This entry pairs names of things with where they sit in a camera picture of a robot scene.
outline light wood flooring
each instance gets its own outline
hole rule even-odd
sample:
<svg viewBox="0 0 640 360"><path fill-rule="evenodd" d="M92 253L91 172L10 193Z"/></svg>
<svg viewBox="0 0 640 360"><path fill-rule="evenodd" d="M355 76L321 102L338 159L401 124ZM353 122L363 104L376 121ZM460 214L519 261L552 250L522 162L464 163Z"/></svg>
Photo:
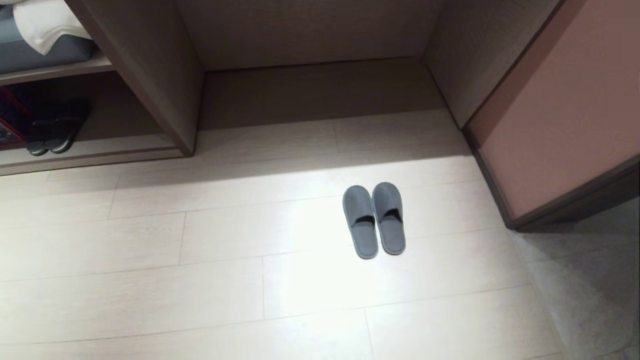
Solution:
<svg viewBox="0 0 640 360"><path fill-rule="evenodd" d="M356 255L344 190L400 189ZM561 359L448 111L210 129L196 156L0 177L0 359Z"/></svg>

